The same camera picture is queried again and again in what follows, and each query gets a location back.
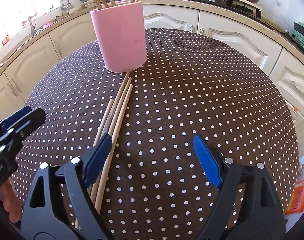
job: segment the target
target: pink utensil holder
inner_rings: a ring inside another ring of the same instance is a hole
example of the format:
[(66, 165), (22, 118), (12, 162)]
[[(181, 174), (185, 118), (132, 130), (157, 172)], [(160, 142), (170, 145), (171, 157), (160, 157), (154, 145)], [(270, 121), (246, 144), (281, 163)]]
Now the pink utensil holder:
[(147, 60), (142, 2), (91, 11), (94, 31), (105, 67), (127, 72)]

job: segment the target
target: white wall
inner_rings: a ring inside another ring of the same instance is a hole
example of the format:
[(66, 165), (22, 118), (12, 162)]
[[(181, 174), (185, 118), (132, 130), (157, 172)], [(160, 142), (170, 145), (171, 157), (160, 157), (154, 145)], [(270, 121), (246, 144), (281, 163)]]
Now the white wall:
[[(44, 24), (54, 20), (55, 16), (61, 15), (62, 11), (60, 8), (51, 10), (50, 12), (42, 15), (41, 17), (33, 20), (33, 24), (36, 24), (36, 30), (42, 28)], [(17, 46), (22, 40), (31, 38), (31, 28), (30, 25), (26, 25), (19, 33), (11, 37), (10, 41), (5, 44), (5, 46), (0, 50), (0, 64), (6, 60), (4, 58), (13, 48)]]
[(291, 31), (294, 22), (304, 22), (304, 0), (260, 0), (262, 16)]

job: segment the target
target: cabinet handle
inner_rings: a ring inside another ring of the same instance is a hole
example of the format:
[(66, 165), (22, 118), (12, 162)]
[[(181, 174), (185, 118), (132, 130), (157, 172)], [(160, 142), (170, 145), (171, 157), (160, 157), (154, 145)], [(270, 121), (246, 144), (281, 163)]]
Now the cabinet handle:
[(61, 52), (61, 48), (60, 48), (60, 46), (57, 44), (56, 41), (54, 41), (54, 46), (55, 46), (56, 50), (58, 51), (58, 53), (60, 54), (60, 57), (63, 57), (63, 54), (62, 54), (62, 52)]
[(15, 83), (14, 79), (11, 78), (12, 83), (15, 85), (16, 90), (21, 94), (22, 90), (20, 90), (20, 88), (18, 87), (18, 85)]
[(10, 84), (10, 83), (7, 83), (7, 85), (8, 85), (8, 87), (11, 89), (12, 94), (13, 94), (16, 98), (18, 98), (18, 94), (15, 92), (15, 90), (14, 90), (14, 88), (11, 86), (11, 84)]
[(291, 81), (291, 84), (304, 96), (304, 91), (302, 91), (301, 88), (298, 87), (294, 80)]

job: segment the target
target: round table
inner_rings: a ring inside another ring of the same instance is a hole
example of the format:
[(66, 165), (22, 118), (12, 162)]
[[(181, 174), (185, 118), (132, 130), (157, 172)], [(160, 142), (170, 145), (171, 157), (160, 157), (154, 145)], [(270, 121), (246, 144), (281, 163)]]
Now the round table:
[[(285, 209), (299, 168), (297, 139), (271, 80), (235, 49), (202, 35), (147, 29), (146, 40), (147, 62), (130, 74), (134, 88), (100, 213), (115, 239), (194, 238), (218, 192), (193, 152), (198, 133), (225, 157), (262, 162)], [(43, 108), (47, 121), (17, 157), (14, 183), (22, 203), (40, 163), (64, 164), (93, 144), (124, 76), (104, 68), (95, 41), (60, 61), (34, 88), (26, 104)], [(228, 227), (243, 191), (240, 185)], [(64, 201), (74, 225), (71, 203)]]

